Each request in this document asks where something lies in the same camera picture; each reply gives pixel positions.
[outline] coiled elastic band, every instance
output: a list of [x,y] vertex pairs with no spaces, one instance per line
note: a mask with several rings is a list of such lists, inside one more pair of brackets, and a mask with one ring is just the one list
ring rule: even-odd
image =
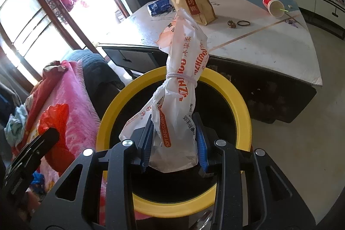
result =
[[194,88],[197,86],[197,82],[194,78],[185,75],[185,74],[181,74],[181,73],[177,73],[177,72],[170,72],[167,74],[166,78],[183,78],[185,80],[187,80],[188,82],[191,82],[194,85]]

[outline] light blue cloth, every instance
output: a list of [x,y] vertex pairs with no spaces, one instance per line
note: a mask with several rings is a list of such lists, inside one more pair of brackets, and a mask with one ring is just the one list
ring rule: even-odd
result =
[[22,141],[27,119],[28,112],[23,104],[20,107],[16,107],[14,116],[10,115],[4,132],[6,140],[11,147],[16,147]]

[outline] white plastic packaging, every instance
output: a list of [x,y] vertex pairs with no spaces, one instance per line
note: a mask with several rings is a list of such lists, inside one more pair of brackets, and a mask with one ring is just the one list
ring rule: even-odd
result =
[[198,163],[191,115],[195,107],[194,88],[209,54],[207,36],[183,8],[160,34],[157,44],[169,55],[167,79],[142,110],[127,121],[119,138],[129,139],[135,129],[145,127],[152,115],[156,133],[149,165],[168,173]]

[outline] white cabinet drawer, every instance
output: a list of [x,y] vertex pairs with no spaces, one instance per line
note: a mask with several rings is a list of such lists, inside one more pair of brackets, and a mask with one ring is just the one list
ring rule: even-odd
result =
[[315,13],[345,28],[345,13],[337,9],[335,16],[335,6],[323,0],[316,0]]
[[298,7],[309,10],[311,12],[315,11],[315,1],[316,0],[296,0]]

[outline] black hair tie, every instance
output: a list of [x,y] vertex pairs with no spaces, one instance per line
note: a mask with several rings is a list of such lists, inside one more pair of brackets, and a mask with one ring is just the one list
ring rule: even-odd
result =
[[251,23],[249,21],[245,21],[245,20],[238,21],[237,24],[241,27],[246,27],[246,26],[251,25]]

